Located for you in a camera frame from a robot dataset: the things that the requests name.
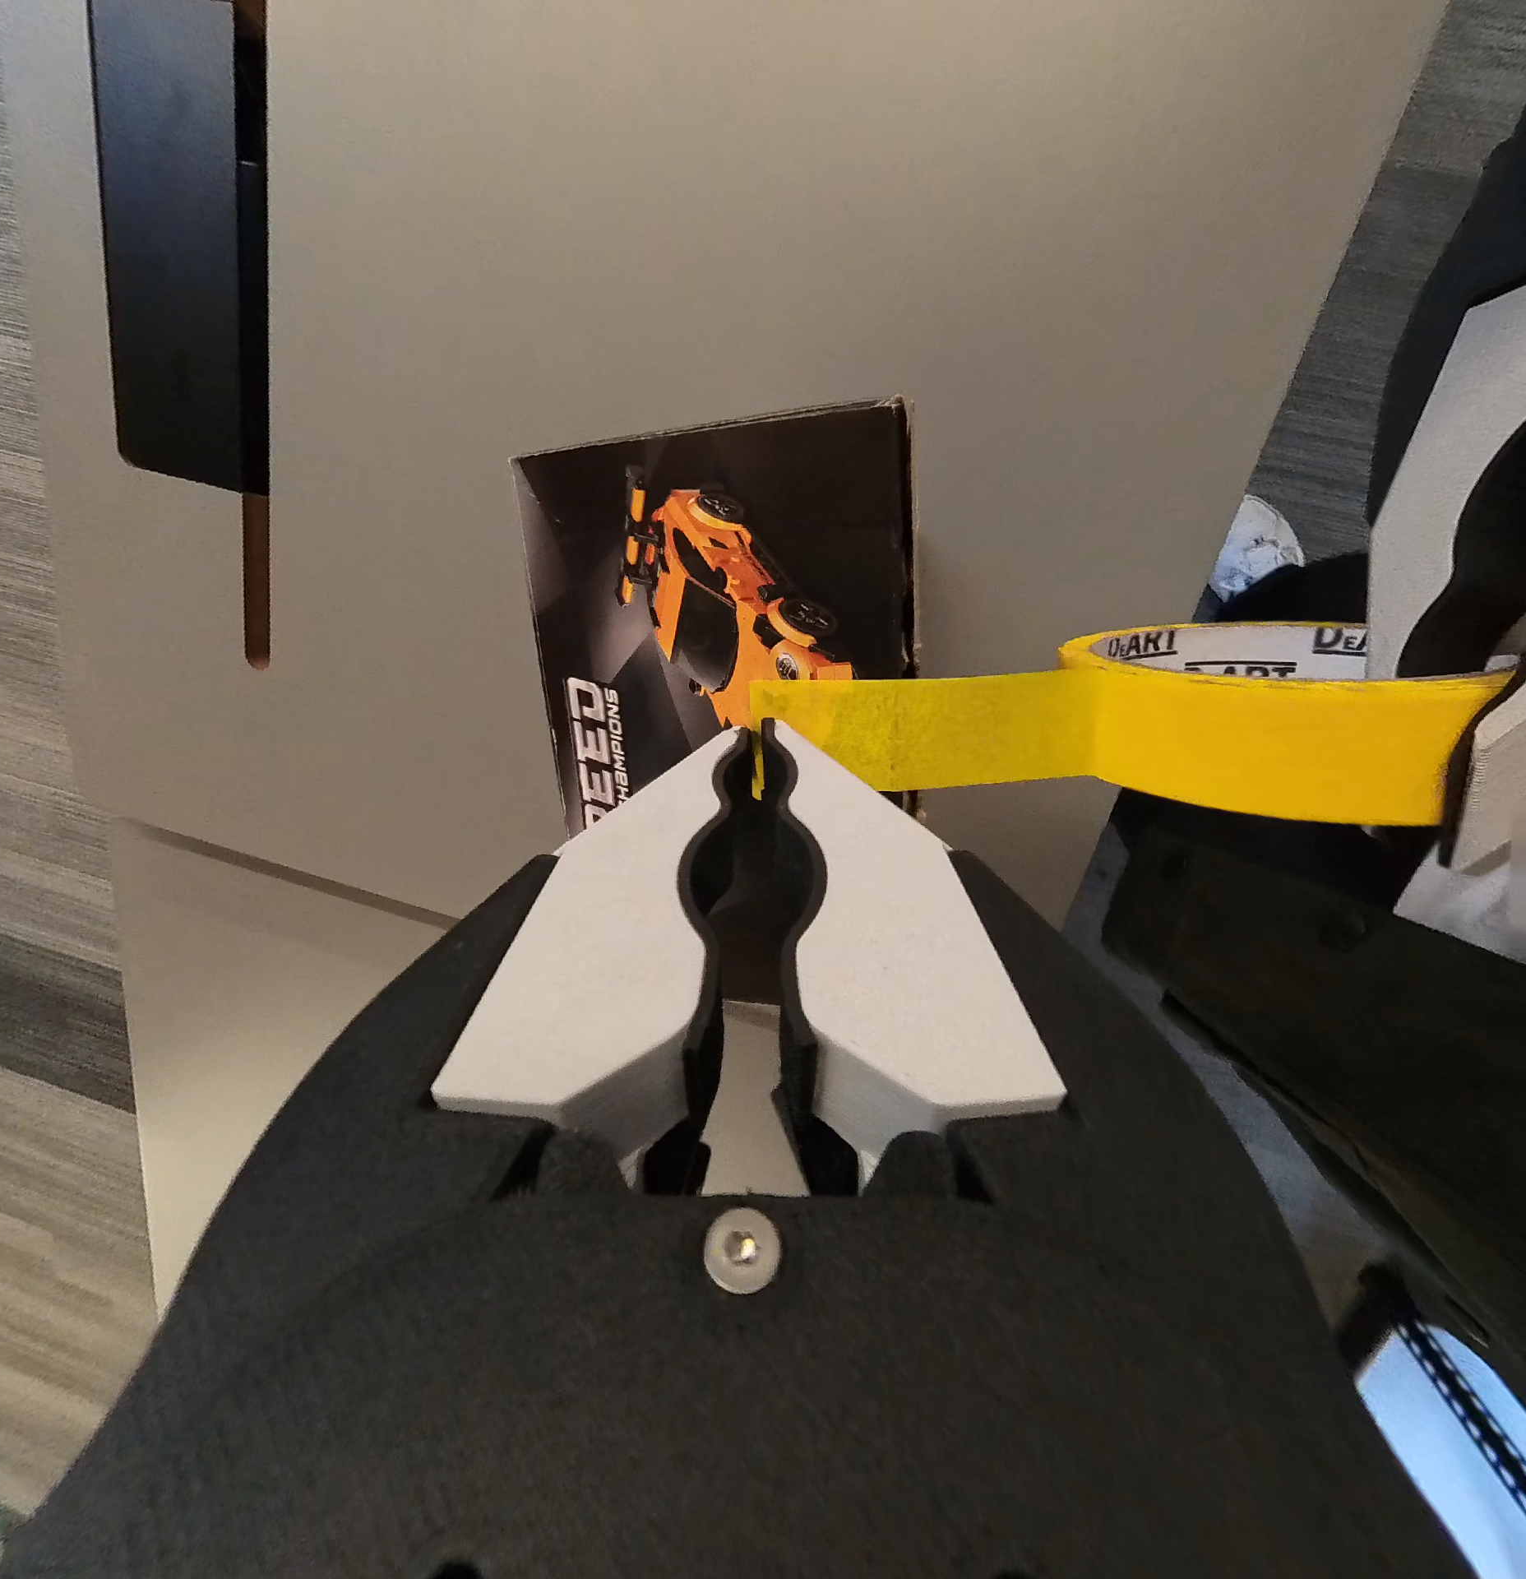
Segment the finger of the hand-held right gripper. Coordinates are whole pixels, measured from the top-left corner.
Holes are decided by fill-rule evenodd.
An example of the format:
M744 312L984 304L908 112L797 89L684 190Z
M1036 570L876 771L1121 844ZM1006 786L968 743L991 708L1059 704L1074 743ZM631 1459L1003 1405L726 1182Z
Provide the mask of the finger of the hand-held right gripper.
M1454 570L1454 536L1486 463L1526 422L1526 284L1475 304L1404 445L1370 536L1365 677L1398 677L1416 623Z
M1439 834L1443 868L1493 858L1526 818L1526 653L1502 678L1449 755Z

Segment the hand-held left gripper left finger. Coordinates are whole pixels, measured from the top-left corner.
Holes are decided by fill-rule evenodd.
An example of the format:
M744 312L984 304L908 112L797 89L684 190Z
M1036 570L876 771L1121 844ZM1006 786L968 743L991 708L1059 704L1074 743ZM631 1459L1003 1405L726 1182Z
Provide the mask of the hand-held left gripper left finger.
M443 1112L541 1119L614 1162L667 1135L698 1144L718 1090L718 946L704 910L729 850L702 848L750 771L726 730L568 839L443 1062Z

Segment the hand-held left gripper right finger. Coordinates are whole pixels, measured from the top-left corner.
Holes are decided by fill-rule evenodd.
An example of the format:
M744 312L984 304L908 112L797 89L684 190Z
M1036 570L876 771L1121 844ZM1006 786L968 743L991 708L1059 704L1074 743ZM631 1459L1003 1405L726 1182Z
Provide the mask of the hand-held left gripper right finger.
M908 1132L1056 1112L1066 1085L953 854L781 720L758 758L779 881L775 1101L807 1187L858 1187Z

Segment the yellow tape roll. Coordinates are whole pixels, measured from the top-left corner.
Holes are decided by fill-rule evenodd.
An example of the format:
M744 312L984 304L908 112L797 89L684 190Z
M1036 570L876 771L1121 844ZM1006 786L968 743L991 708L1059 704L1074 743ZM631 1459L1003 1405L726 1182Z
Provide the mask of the yellow tape roll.
M1277 821L1436 825L1467 725L1510 668L1367 678L1360 623L1168 623L1070 640L1049 672L753 682L876 793L1100 780Z

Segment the orange sports car lego box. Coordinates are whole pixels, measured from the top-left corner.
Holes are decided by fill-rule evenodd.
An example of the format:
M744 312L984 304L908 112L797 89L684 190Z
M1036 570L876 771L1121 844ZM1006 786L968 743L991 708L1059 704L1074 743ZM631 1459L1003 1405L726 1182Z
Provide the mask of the orange sports car lego box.
M748 725L753 684L916 673L897 397L549 449L512 475L568 836Z

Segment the crumpled white paper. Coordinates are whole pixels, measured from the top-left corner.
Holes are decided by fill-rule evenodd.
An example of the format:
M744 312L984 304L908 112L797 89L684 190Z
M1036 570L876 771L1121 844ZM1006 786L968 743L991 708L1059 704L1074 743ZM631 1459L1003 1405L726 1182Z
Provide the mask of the crumpled white paper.
M1301 566L1304 548L1286 517L1247 491L1208 573L1208 593L1218 602L1231 602L1280 570Z

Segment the person's black jacket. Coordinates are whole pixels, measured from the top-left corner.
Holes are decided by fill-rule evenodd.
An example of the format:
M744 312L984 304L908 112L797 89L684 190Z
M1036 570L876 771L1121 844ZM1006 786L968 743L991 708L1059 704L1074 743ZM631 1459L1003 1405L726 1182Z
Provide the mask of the person's black jacket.
M1422 836L1121 793L1102 941L1526 1401L1526 964L1394 912Z

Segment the black flat device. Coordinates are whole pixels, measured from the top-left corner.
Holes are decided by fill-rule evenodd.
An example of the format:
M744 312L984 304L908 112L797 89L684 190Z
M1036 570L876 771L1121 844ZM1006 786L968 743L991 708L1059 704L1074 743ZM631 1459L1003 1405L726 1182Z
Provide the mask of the black flat device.
M90 2L121 457L268 491L266 4Z

